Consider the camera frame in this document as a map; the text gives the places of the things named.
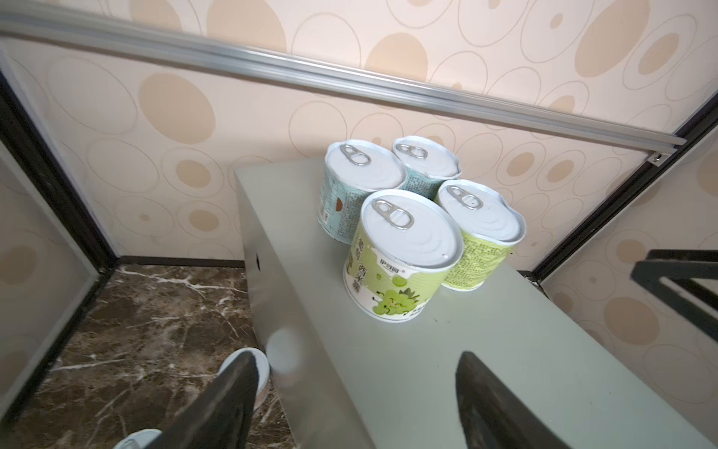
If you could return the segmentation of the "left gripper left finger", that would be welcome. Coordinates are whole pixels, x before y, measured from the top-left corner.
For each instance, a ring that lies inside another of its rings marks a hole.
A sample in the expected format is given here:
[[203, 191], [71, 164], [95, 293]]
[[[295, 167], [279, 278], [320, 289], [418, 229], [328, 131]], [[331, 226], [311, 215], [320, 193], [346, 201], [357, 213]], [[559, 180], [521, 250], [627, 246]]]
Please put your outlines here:
[[239, 355], [149, 447], [245, 447], [258, 382], [254, 357]]

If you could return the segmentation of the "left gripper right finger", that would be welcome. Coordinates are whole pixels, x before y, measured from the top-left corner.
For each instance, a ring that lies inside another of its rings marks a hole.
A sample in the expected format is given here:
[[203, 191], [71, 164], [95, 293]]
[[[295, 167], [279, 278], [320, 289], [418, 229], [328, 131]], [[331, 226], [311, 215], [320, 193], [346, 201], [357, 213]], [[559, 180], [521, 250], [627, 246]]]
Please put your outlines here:
[[455, 392], [468, 448], [567, 447], [470, 351], [458, 361]]

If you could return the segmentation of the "pink label can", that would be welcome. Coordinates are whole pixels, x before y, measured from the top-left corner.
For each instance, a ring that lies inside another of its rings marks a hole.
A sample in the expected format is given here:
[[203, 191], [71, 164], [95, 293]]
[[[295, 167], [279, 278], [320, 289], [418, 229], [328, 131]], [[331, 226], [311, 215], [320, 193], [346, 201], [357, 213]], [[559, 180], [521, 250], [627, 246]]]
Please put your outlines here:
[[123, 438], [114, 445], [113, 449], [145, 449], [161, 435], [161, 430], [145, 428]]

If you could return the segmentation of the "light green label can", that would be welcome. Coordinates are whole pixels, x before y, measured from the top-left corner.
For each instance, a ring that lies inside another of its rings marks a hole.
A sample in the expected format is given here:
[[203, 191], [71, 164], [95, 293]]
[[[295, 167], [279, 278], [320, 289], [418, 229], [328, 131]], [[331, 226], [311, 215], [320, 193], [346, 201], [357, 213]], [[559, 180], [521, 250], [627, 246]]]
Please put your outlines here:
[[385, 323], [418, 316], [464, 253], [459, 226], [434, 201], [388, 189], [360, 209], [342, 272], [350, 298]]

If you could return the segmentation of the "teal label can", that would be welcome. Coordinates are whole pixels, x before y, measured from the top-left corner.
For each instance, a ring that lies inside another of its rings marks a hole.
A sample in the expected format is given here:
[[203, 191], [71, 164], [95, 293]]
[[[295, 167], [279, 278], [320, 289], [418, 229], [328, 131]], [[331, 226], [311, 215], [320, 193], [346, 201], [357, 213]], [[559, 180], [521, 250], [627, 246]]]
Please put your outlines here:
[[405, 165], [389, 150], [366, 140], [335, 142], [325, 155], [318, 222], [336, 241], [350, 244], [369, 195], [407, 183]]
[[407, 170], [402, 189], [434, 200], [445, 181], [462, 175], [457, 156], [441, 144], [428, 138], [407, 136], [398, 138], [392, 146], [394, 155]]

